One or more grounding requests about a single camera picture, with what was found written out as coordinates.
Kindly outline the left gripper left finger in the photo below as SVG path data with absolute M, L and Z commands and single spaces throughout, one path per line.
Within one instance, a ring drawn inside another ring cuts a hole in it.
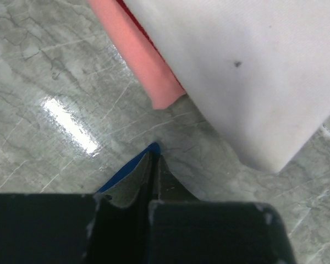
M 0 263 L 148 263 L 151 153 L 103 193 L 0 194 Z

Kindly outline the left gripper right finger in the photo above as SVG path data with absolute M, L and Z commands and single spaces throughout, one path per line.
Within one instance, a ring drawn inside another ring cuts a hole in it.
M 148 207 L 149 263 L 295 263 L 285 224 L 261 202 L 197 199 L 160 158 Z

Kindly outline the folded white t-shirt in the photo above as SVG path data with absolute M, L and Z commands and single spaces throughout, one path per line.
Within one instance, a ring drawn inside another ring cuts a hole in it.
M 330 1 L 126 1 L 249 167 L 279 172 L 330 116 Z

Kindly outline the blue t-shirt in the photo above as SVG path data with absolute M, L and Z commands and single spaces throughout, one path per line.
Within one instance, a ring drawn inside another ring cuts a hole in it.
M 103 186 L 101 186 L 97 193 L 103 193 L 107 190 L 109 190 L 111 187 L 116 185 L 119 181 L 124 179 L 128 174 L 130 174 L 136 166 L 140 163 L 144 155 L 147 153 L 153 153 L 156 155 L 156 157 L 159 157 L 161 154 L 161 148 L 160 145 L 157 142 L 153 142 L 150 145 L 148 145 L 147 148 L 145 148 L 143 151 L 141 151 L 138 155 L 136 155 L 133 159 L 131 159 L 127 164 L 125 164 L 119 171 L 116 172 L 116 174 L 111 177 Z

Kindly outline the folded pink t-shirt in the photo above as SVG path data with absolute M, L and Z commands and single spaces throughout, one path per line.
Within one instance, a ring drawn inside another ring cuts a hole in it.
M 166 109 L 186 94 L 123 1 L 90 0 L 89 5 L 144 88 L 154 109 Z

